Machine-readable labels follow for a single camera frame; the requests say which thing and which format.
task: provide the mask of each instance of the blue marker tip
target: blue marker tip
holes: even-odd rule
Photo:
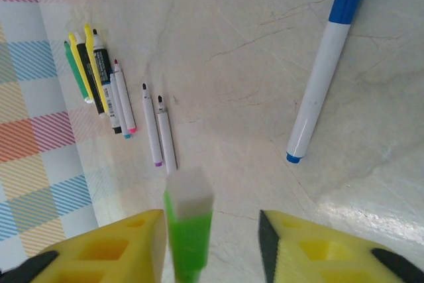
[[[295,156],[292,156],[289,153],[287,153],[286,159],[287,159],[287,161],[291,162],[292,164],[299,164],[302,157],[295,157]]]

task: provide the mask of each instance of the white eraser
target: white eraser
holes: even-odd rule
[[[172,172],[166,189],[176,219],[189,219],[212,211],[213,190],[200,168]]]

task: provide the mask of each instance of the black rubber pad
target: black rubber pad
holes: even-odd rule
[[[278,235],[263,210],[259,215],[259,245],[267,283],[274,282],[278,254]]]
[[[0,283],[29,283],[39,275],[55,258],[59,252],[48,251],[41,255],[33,256],[17,268],[2,273]]]
[[[424,283],[424,272],[403,256],[384,249],[372,249],[371,253],[405,283]]]

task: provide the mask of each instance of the marble surface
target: marble surface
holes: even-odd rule
[[[40,0],[56,64],[69,31],[97,28],[121,61],[130,140],[60,81],[99,224],[162,207],[141,84],[170,110],[178,166],[216,193],[202,282],[263,282],[260,209],[378,241],[424,267],[424,7],[364,0],[307,156],[286,145],[333,0]],[[167,260],[164,282],[172,282]]]

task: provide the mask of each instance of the green marker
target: green marker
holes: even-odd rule
[[[87,103],[93,103],[93,100],[88,97],[88,92],[85,88],[84,82],[82,81],[80,71],[78,70],[77,64],[75,62],[74,56],[72,55],[71,47],[68,42],[64,42],[66,58],[68,59],[69,65],[74,73],[75,80],[79,86],[79,90],[81,91],[82,97],[84,101]]]
[[[176,282],[199,282],[209,252],[213,191],[200,169],[176,171],[164,197]]]

